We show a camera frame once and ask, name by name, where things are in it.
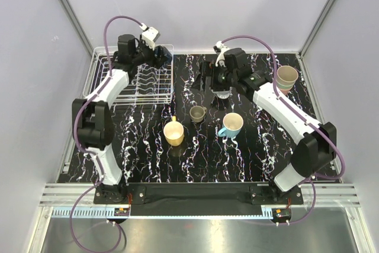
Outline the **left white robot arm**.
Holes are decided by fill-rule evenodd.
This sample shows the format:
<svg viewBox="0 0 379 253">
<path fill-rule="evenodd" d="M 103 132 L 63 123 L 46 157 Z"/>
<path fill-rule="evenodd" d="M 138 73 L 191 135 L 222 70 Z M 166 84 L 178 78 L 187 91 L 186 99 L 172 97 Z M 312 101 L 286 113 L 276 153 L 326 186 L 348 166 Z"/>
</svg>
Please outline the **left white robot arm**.
<svg viewBox="0 0 379 253">
<path fill-rule="evenodd" d="M 114 156 L 112 141 L 114 125 L 110 107 L 144 64 L 160 69 L 172 60 L 169 50 L 161 45 L 151 49 L 147 41 L 131 34 L 118 37 L 117 50 L 108 60 L 108 72 L 97 88 L 83 99 L 72 103 L 72 134 L 76 147 L 90 154 L 99 172 L 96 188 L 107 192 L 115 203 L 122 203 L 128 195 L 121 185 L 121 168 Z"/>
</svg>

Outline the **light blue cup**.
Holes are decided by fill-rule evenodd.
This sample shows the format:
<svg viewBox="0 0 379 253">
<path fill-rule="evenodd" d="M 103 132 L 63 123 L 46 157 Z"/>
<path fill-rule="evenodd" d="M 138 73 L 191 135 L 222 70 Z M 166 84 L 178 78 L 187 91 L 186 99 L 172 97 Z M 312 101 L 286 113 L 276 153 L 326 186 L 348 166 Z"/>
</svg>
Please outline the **light blue cup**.
<svg viewBox="0 0 379 253">
<path fill-rule="evenodd" d="M 236 137 L 243 127 L 243 118 L 237 113 L 228 113 L 223 117 L 222 128 L 218 131 L 219 137 Z"/>
</svg>

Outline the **pink plastic cup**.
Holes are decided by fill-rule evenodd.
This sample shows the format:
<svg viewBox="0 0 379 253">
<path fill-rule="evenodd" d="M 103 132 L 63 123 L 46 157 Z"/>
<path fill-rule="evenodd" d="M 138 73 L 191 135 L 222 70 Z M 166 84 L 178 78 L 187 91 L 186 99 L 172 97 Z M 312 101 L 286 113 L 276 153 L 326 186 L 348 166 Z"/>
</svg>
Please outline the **pink plastic cup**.
<svg viewBox="0 0 379 253">
<path fill-rule="evenodd" d="M 285 87 L 285 88 L 278 88 L 283 94 L 287 95 L 291 90 L 292 87 Z"/>
</svg>

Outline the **dark blue mug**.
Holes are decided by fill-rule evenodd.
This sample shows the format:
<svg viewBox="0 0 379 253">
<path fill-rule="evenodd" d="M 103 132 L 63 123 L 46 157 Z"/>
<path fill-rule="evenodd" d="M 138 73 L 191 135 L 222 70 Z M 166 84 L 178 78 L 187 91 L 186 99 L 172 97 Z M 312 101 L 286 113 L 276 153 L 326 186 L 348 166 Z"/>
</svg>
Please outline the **dark blue mug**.
<svg viewBox="0 0 379 253">
<path fill-rule="evenodd" d="M 172 53 L 166 47 L 162 47 L 162 61 L 163 64 L 172 62 Z"/>
</svg>

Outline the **white grey mug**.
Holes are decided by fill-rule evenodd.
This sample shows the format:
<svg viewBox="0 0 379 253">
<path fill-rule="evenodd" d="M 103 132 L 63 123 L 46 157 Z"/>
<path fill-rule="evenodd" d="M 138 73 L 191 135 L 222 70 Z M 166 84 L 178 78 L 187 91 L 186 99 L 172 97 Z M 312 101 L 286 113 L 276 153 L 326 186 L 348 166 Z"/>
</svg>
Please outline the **white grey mug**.
<svg viewBox="0 0 379 253">
<path fill-rule="evenodd" d="M 231 91 L 217 91 L 214 92 L 214 95 L 222 100 L 228 99 L 231 95 Z"/>
</svg>

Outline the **mint green cup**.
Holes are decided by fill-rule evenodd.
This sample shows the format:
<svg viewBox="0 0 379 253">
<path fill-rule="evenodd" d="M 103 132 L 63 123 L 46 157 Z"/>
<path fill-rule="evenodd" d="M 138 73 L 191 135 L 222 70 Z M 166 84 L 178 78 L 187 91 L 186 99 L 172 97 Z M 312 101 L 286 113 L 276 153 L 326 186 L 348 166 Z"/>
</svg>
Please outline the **mint green cup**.
<svg viewBox="0 0 379 253">
<path fill-rule="evenodd" d="M 292 82 L 289 85 L 277 82 L 277 87 L 280 90 L 290 90 L 293 86 L 294 84 Z"/>
</svg>

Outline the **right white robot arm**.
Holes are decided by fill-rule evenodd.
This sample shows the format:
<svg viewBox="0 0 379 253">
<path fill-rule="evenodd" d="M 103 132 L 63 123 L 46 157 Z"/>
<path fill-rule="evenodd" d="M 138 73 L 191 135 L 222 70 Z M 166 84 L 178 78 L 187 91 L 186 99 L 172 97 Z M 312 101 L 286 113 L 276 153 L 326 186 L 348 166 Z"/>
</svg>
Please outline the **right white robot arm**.
<svg viewBox="0 0 379 253">
<path fill-rule="evenodd" d="M 336 127 L 307 115 L 274 87 L 267 74 L 253 71 L 241 48 L 217 49 L 216 61 L 201 62 L 192 87 L 203 91 L 207 80 L 215 95 L 229 95 L 234 88 L 264 109 L 296 143 L 289 164 L 272 179 L 269 196 L 274 203 L 285 202 L 295 186 L 335 159 Z"/>
</svg>

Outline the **beige small mug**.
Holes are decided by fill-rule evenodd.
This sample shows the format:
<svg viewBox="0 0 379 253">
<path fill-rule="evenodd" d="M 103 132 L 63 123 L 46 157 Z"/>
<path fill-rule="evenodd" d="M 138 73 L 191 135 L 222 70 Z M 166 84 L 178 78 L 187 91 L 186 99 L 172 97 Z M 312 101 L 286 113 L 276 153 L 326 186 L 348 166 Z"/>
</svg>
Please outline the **beige small mug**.
<svg viewBox="0 0 379 253">
<path fill-rule="evenodd" d="M 204 120 L 206 112 L 206 107 L 196 105 L 190 109 L 189 114 L 194 123 L 201 123 Z"/>
</svg>

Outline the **tan beige tall cup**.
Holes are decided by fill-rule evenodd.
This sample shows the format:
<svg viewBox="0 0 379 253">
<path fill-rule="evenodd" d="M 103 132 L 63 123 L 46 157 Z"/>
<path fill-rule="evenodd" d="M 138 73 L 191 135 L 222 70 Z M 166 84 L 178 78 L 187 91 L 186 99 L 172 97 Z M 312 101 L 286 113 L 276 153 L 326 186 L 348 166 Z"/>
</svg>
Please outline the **tan beige tall cup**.
<svg viewBox="0 0 379 253">
<path fill-rule="evenodd" d="M 298 80 L 298 72 L 292 66 L 280 66 L 277 69 L 277 82 L 289 85 L 291 82 L 295 84 Z"/>
</svg>

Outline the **yellow cup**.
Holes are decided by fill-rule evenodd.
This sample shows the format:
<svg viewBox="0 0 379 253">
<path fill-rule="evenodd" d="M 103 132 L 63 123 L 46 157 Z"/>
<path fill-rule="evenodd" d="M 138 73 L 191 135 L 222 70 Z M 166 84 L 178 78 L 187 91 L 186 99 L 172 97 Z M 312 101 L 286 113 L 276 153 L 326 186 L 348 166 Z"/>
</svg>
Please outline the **yellow cup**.
<svg viewBox="0 0 379 253">
<path fill-rule="evenodd" d="M 182 143 L 184 139 L 184 127 L 177 121 L 176 116 L 173 116 L 172 120 L 165 124 L 163 134 L 171 146 L 179 146 Z"/>
</svg>

